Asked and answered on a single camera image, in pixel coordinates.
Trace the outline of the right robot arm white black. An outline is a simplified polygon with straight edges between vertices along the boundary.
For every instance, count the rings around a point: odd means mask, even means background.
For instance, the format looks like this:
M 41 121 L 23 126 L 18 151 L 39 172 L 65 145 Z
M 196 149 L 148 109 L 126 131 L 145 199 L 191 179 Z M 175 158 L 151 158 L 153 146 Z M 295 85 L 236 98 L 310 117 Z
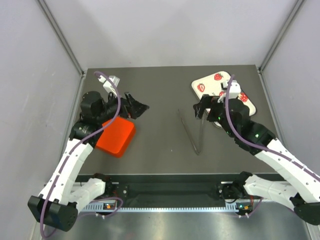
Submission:
M 269 165 L 288 183 L 282 185 L 242 172 L 234 181 L 233 192 L 239 198 L 262 197 L 281 204 L 303 221 L 320 224 L 320 177 L 290 153 L 264 125 L 250 118 L 249 108 L 239 99 L 222 99 L 205 94 L 193 105 L 196 119 L 209 109 L 207 121 L 219 123 L 226 134 L 243 150 Z

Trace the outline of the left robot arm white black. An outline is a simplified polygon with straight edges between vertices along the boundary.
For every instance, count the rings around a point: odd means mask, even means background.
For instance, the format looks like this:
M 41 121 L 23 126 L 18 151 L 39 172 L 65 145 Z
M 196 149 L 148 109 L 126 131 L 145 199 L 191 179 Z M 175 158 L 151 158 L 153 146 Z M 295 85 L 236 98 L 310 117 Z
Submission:
M 124 97 L 110 92 L 107 100 L 97 91 L 82 96 L 79 119 L 56 169 L 41 192 L 28 200 L 27 206 L 38 223 L 67 232 L 87 205 L 99 196 L 106 199 L 113 194 L 114 187 L 103 174 L 95 174 L 76 191 L 72 188 L 84 162 L 116 117 L 137 119 L 148 109 L 129 92 Z

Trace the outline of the orange box lid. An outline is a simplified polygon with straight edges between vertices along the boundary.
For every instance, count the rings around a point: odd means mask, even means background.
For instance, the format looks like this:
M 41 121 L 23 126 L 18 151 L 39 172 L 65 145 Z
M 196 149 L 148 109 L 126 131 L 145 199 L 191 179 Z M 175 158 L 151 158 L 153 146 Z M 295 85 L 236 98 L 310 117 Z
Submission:
M 121 158 L 136 134 L 136 126 L 131 121 L 117 116 L 104 129 L 96 148 L 116 158 Z

